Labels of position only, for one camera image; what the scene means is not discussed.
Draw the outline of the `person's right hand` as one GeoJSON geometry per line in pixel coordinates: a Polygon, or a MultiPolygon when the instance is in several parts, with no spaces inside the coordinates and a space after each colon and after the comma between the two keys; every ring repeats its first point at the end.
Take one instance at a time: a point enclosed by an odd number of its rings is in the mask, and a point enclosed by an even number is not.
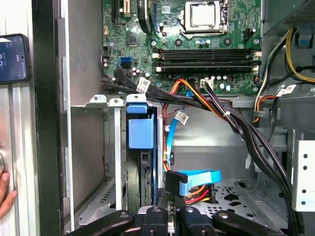
{"type": "Polygon", "coordinates": [[[0,170],[0,219],[3,219],[12,209],[17,196],[17,191],[7,193],[10,181],[10,173],[0,170]]]}

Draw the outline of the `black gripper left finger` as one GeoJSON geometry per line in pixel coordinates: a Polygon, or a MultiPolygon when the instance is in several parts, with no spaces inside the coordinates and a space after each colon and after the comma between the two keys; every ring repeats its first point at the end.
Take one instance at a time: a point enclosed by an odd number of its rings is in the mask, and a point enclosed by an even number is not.
{"type": "Polygon", "coordinates": [[[67,236],[167,236],[170,197],[161,196],[156,206],[144,206],[137,213],[118,210],[67,236]]]}

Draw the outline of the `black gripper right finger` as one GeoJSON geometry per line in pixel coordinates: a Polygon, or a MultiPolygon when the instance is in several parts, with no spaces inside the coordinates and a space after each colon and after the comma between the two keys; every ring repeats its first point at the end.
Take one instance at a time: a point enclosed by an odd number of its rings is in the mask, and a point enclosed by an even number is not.
{"type": "Polygon", "coordinates": [[[216,212],[212,218],[191,206],[184,198],[173,197],[175,235],[177,236],[282,236],[275,231],[250,219],[227,210],[216,212]]]}

